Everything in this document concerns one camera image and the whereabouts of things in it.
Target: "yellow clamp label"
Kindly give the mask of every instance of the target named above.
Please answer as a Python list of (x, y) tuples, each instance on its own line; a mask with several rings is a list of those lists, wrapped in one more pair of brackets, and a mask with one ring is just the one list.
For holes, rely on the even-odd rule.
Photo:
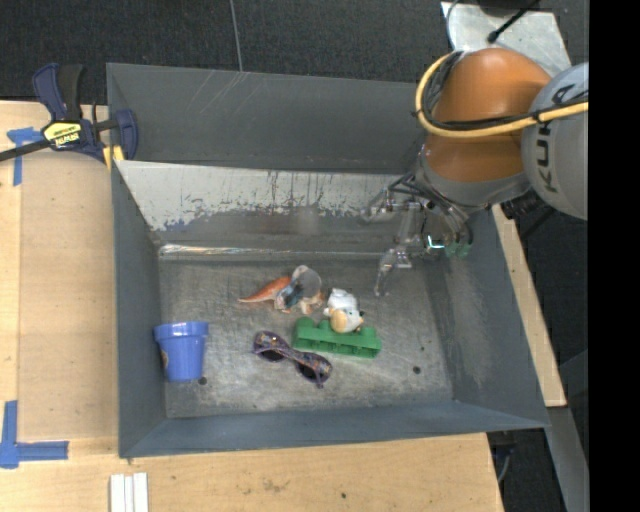
[(53, 123), (44, 129), (42, 135), (57, 148), (80, 140), (82, 126), (79, 123)]

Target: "wooden table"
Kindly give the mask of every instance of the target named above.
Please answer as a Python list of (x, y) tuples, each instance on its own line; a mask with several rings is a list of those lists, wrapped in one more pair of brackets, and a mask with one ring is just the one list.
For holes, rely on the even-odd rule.
[[(0, 102), (0, 150), (8, 130), (48, 121), (38, 103)], [(68, 440), (69, 458), (0, 469), (3, 511), (108, 510), (109, 477), (139, 472), (153, 512), (503, 510), (482, 433), (120, 459), (109, 171), (45, 149), (23, 157), (21, 185), (13, 172), (0, 163), (0, 401), (18, 400), (19, 441)], [(494, 215), (545, 403), (566, 405), (517, 231)]]

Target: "black cable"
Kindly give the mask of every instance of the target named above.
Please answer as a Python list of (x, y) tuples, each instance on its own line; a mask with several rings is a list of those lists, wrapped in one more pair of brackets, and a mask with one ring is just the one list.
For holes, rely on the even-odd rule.
[(425, 114), (427, 112), (430, 113), (431, 110), (435, 107), (436, 103), (440, 99), (440, 93), (442, 92), (442, 89), (444, 88), (444, 85), (449, 78), (449, 74), (463, 55), (464, 52), (461, 50), (452, 52), (442, 62), (442, 64), (438, 66), (438, 69), (426, 84), (422, 95), (422, 110), (423, 112), (425, 112)]
[(571, 107), (573, 105), (578, 105), (581, 103), (585, 103), (587, 100), (585, 99), (575, 99), (570, 100), (559, 105), (553, 105), (551, 107), (541, 108), (539, 110), (535, 110), (532, 112), (526, 112), (524, 114), (518, 114), (513, 116), (503, 116), (503, 117), (489, 117), (485, 119), (473, 119), (470, 121), (437, 121), (431, 115), (431, 112), (428, 110), (423, 110), (425, 117), (427, 120), (437, 128), (442, 128), (444, 130), (452, 130), (452, 131), (465, 131), (465, 130), (476, 130), (481, 128), (493, 128), (495, 126), (502, 126), (504, 124), (513, 123), (516, 121), (521, 121), (523, 119), (528, 119), (530, 117), (539, 117), (542, 114), (547, 114), (549, 112), (554, 112), (556, 110), (560, 110), (565, 107)]
[(511, 25), (513, 25), (520, 18), (522, 18), (522, 16), (524, 16), (527, 13), (527, 11), (529, 11), (534, 5), (536, 5), (539, 2), (540, 0), (533, 0), (533, 2), (531, 2), (526, 7), (522, 7), (516, 14), (511, 16), (511, 18), (509, 18), (500, 27), (498, 27), (496, 30), (494, 30), (487, 36), (487, 43), (489, 44), (495, 43), (496, 40), (500, 37), (500, 34), (502, 34), (505, 30), (507, 30)]
[(547, 211), (543, 212), (536, 219), (536, 221), (531, 226), (529, 226), (527, 230), (520, 234), (520, 239), (524, 241), (529, 238), (531, 234), (535, 232), (540, 226), (542, 226), (542, 224), (544, 224), (553, 214), (555, 214), (556, 211), (557, 210), (555, 210), (554, 208), (549, 208)]

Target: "clamp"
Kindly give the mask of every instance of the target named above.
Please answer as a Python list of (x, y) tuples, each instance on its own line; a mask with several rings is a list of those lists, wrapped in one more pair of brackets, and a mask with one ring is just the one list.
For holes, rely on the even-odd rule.
[(100, 140), (100, 132), (119, 129), (119, 146), (126, 159), (135, 156), (138, 147), (138, 128), (133, 111), (116, 111), (114, 119), (97, 122), (95, 106), (92, 121), (83, 119), (78, 101), (78, 85), (85, 71), (80, 64), (58, 65), (50, 63), (33, 76), (36, 97), (49, 114), (51, 122), (40, 130), (41, 140), (24, 144), (0, 153), (0, 162), (33, 153), (44, 148), (54, 151), (75, 151), (91, 156), (109, 165), (105, 153), (107, 146)]

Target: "bin floor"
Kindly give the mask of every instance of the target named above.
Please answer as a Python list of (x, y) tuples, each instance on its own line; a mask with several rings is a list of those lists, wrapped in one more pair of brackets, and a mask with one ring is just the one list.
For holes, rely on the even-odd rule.
[[(323, 289), (353, 293), (365, 325), (376, 329), (382, 350), (374, 359), (318, 352), (333, 365), (324, 388), (298, 374), (283, 360), (271, 363), (251, 352), (260, 330), (291, 342), (301, 313), (277, 311), (273, 302), (240, 303), (272, 279), (290, 275), (299, 264), (316, 270)], [(428, 273), (438, 265), (417, 262), (391, 276), (389, 294), (373, 293), (377, 258), (318, 256), (295, 262), (197, 259), (160, 260), (164, 322), (204, 320), (210, 323), (204, 378), (166, 383), (168, 417), (195, 417), (319, 408), (383, 407), (450, 401), (453, 397), (442, 343), (428, 294)], [(322, 311), (311, 317), (318, 322)]]

